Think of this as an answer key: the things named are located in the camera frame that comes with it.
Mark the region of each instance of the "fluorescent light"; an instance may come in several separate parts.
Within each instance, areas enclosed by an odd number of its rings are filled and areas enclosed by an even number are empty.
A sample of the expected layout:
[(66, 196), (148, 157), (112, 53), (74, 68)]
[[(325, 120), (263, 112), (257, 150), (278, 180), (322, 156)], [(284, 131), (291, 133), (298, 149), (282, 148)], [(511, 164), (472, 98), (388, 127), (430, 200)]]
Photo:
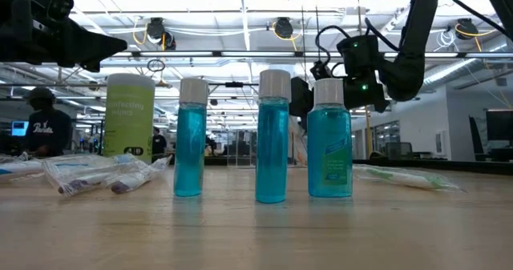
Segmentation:
[(82, 96), (71, 96), (71, 97), (57, 97), (57, 99), (96, 99), (98, 97), (82, 97)]
[[(338, 52), (329, 52), (329, 55), (331, 55), (332, 57), (338, 57), (340, 56), (340, 53)], [(305, 52), (305, 57), (318, 57), (319, 56), (319, 53), (318, 52)], [(321, 51), (321, 57), (327, 57), (328, 55)]]
[(513, 58), (513, 53), (468, 53), (467, 58)]
[(450, 66), (446, 68), (445, 70), (439, 71), (436, 74), (431, 75), (430, 77), (424, 78), (424, 84), (430, 84), (438, 81), (439, 79), (442, 79), (443, 77), (447, 76), (448, 74), (452, 73), (453, 71), (456, 71), (457, 69), (466, 66), (470, 64), (471, 62), (474, 62), (475, 58), (470, 58), (468, 60), (464, 60), (461, 62), (457, 62), (453, 66)]
[(82, 107), (83, 105), (81, 103), (77, 103), (75, 101), (69, 101), (69, 100), (65, 100), (67, 103), (70, 103), (71, 105), (73, 106), (78, 106), (78, 107)]
[(119, 52), (113, 54), (112, 57), (131, 57), (131, 52)]
[(156, 51), (140, 52), (143, 57), (212, 57), (211, 51)]
[(264, 51), (224, 51), (224, 57), (293, 57), (294, 52), (264, 52)]
[(91, 109), (97, 110), (97, 111), (105, 111), (106, 110), (105, 107), (100, 107), (100, 106), (91, 106)]
[(458, 53), (425, 53), (426, 58), (456, 58)]
[[(385, 58), (395, 58), (398, 53), (385, 53)], [(458, 53), (425, 53), (426, 58), (456, 58)]]

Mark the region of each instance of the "bottle label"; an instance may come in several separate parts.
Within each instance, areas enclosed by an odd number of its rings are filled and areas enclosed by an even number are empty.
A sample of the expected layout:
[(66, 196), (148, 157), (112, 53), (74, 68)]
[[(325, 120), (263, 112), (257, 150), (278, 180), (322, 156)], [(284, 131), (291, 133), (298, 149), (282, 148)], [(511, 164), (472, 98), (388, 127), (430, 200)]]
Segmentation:
[(347, 141), (342, 139), (326, 147), (322, 160), (322, 183), (324, 185), (347, 184), (346, 146)]

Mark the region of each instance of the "person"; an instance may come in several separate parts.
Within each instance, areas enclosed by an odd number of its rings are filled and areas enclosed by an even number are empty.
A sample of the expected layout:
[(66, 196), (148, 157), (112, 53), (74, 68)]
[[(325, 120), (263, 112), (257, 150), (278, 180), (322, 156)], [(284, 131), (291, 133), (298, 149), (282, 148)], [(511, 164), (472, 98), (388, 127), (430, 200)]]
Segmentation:
[(37, 157), (63, 155), (71, 140), (70, 116), (54, 109), (54, 94), (45, 87), (34, 88), (26, 98), (35, 111), (26, 129), (28, 151)]
[(160, 134), (160, 130), (158, 127), (153, 127), (153, 142), (151, 144), (151, 150), (153, 156), (151, 157), (151, 162), (155, 162), (157, 159), (164, 157), (164, 152), (166, 151), (166, 147), (168, 147), (168, 142), (166, 139)]

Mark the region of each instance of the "green label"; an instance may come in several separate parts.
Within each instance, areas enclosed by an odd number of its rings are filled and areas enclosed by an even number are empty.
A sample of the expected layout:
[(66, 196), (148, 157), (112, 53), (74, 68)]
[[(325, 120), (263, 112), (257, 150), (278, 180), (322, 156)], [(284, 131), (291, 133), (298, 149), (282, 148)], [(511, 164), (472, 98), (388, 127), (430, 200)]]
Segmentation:
[(343, 139), (325, 149), (322, 160), (324, 185), (347, 184), (347, 142)]
[(143, 87), (108, 87), (105, 156), (131, 153), (151, 162), (154, 97), (154, 91)]

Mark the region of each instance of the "chair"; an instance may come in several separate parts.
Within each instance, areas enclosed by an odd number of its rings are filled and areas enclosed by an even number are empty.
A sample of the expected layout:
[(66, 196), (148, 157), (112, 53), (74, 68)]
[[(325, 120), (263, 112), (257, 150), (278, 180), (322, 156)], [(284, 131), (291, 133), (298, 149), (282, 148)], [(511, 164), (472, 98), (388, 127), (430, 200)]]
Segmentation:
[(411, 148), (411, 143), (393, 142), (385, 144), (385, 155), (388, 159), (413, 159), (414, 154)]

